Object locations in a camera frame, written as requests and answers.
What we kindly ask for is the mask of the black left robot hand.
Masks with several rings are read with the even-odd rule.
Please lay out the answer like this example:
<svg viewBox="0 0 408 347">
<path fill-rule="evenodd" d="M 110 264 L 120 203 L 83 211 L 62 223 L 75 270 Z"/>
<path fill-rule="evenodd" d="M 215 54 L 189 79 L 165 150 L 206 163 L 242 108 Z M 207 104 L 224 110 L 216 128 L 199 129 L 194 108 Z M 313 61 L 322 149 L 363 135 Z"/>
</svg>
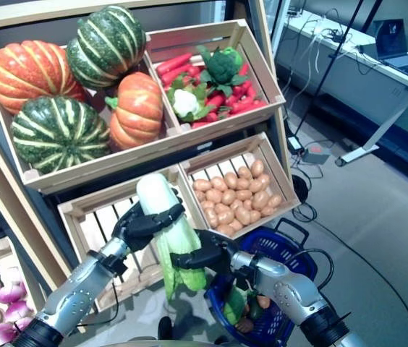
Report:
<svg viewBox="0 0 408 347">
<path fill-rule="evenodd" d="M 141 204 L 136 202 L 116 222 L 112 237 L 121 239 L 130 249 L 136 252 L 144 249 L 153 239 L 154 234 L 169 227 L 184 213 L 183 200 L 178 196 L 178 190 L 171 189 L 178 203 L 161 213 L 146 215 Z"/>
</svg>

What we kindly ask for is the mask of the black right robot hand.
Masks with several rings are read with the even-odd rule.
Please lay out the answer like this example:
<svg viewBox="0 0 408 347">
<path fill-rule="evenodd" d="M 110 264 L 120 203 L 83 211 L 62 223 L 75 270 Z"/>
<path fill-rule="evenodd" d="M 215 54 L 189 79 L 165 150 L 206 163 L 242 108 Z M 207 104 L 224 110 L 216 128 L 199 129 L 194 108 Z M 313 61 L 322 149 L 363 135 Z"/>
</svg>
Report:
<svg viewBox="0 0 408 347">
<path fill-rule="evenodd" d="M 200 248 L 189 253 L 171 253 L 172 265 L 180 269 L 196 270 L 207 267 L 218 274 L 230 273 L 231 259 L 239 251 L 237 243 L 213 230 L 195 229 Z"/>
</svg>

